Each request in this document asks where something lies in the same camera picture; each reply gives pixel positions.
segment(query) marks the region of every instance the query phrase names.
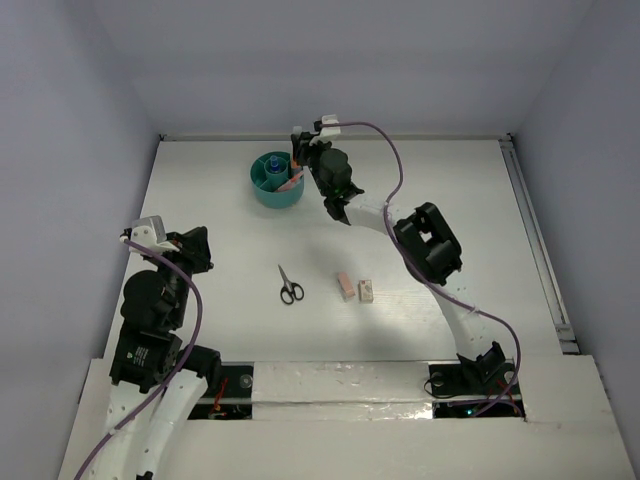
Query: tabletop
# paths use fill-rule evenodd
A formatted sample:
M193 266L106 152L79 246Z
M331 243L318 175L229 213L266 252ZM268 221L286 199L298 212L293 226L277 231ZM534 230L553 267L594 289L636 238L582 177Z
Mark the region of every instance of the tabletop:
M389 146L344 140L353 181L386 197L398 180ZM194 280L204 299L198 343L225 361L385 361L455 358L453 338L433 296L408 274L388 237L333 221L313 182L293 207L273 210L254 197L249 168L279 141L161 142L141 216L161 215L167 231L208 227L215 267ZM435 203L462 244L476 303L507 319L524 354L560 355L552 318L497 141L400 141L405 183L397 204ZM280 300L282 265L305 298ZM150 268L138 255L124 279ZM375 300L345 302L336 275L370 279ZM190 296L186 341L193 328ZM105 358L112 358L122 296ZM508 355L513 342L492 331Z

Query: eraser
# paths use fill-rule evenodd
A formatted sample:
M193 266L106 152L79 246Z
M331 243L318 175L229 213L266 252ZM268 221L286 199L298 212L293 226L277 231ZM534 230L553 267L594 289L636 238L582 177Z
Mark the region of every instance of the eraser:
M356 291L351 284L351 280L349 280L349 276L345 272L338 274L338 283L340 284L340 289L342 290L342 295L344 295L345 300L356 296Z
M358 282L358 293L360 294L360 303L373 303L371 280L360 280Z

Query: white table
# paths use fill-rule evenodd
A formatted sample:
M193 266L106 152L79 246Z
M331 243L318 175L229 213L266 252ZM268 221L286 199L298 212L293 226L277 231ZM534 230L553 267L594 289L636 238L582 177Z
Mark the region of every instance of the white table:
M337 146L350 156L354 182L386 196L397 181L386 143ZM333 222L312 182L292 208L257 203L251 162L286 143L163 142L141 216L161 215L169 231L209 228L215 268L195 277L205 306L198 343L228 362L257 362L258 402L251 421L188 422L166 478L633 478L592 359L561 353L498 143L402 141L398 148L406 172L398 202L440 207L462 244L476 302L520 336L529 422L418 419L430 418L430 407L416 361L454 358L447 325L389 239ZM281 303L278 263L304 286L304 301ZM143 268L132 256L124 279ZM352 280L372 279L373 304L342 300L335 274L343 270ZM98 439L119 308L105 358L92 364L61 479ZM194 317L190 302L178 332L184 339ZM508 333L491 328L513 355ZM407 362L389 363L400 360ZM337 361L347 363L330 363ZM338 381L344 369L362 375ZM395 413L362 415L370 404ZM414 407L428 414L403 416Z

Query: metal frame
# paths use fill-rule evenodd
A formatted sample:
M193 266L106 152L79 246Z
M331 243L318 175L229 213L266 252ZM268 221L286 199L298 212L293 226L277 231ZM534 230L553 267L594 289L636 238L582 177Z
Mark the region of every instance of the metal frame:
M547 305L549 306L549 311L551 312L551 317L556 327L562 351L565 354L579 355L580 348L569 322L569 316L567 315L562 300L560 287L553 273L547 247L544 244L542 233L540 232L540 225L533 210L531 197L529 196L529 191L524 181L511 135L501 138L498 143L500 144L502 157L504 158L509 179L513 186L513 193L515 194L520 216L522 217L522 222L527 232L533 259L538 269L538 276L540 277L542 289L547 299Z

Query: pink eraser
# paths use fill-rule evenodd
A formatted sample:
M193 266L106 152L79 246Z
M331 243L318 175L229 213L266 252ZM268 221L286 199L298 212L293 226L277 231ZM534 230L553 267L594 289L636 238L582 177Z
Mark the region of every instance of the pink eraser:
M351 280L349 280L349 276L345 272L338 274L338 283L345 298L349 299L356 296L356 291L351 284Z

